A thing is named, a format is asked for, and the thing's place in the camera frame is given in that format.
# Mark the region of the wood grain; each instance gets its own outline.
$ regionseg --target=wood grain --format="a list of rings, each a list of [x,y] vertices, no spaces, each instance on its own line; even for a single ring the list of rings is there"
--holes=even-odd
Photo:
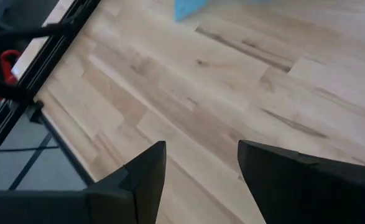
[[[173,0],[102,0],[37,97],[95,180],[165,140],[158,223],[264,223],[238,140],[365,165],[365,1],[213,1],[172,18]]]

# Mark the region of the red object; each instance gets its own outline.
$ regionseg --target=red object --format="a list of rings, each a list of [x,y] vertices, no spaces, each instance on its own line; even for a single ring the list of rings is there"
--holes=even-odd
[[[2,75],[4,77],[4,83],[9,85],[15,85],[17,83],[16,77],[12,74],[12,62],[10,61],[10,56],[14,56],[18,59],[21,56],[21,53],[17,50],[6,50],[0,56],[1,70]]]

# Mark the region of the blue object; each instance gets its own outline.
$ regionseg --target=blue object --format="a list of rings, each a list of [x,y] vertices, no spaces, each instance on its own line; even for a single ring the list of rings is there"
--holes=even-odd
[[[175,0],[175,20],[181,21],[206,6],[208,0]]]

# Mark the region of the gray floor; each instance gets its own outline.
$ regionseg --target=gray floor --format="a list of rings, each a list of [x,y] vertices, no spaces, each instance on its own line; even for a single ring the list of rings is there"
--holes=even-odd
[[[39,124],[23,116],[8,135],[1,149],[38,147],[48,134]],[[57,146],[54,140],[48,146]],[[0,190],[7,190],[35,151],[0,152]],[[81,190],[86,185],[62,150],[45,149],[24,176],[17,190]]]

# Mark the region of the wooden surface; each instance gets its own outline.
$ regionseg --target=wooden surface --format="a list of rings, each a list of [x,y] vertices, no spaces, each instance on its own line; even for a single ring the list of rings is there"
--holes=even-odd
[[[365,1],[220,1],[172,18],[173,0],[102,0],[38,96],[95,180],[166,140],[158,223],[264,223],[238,140],[365,165]]]

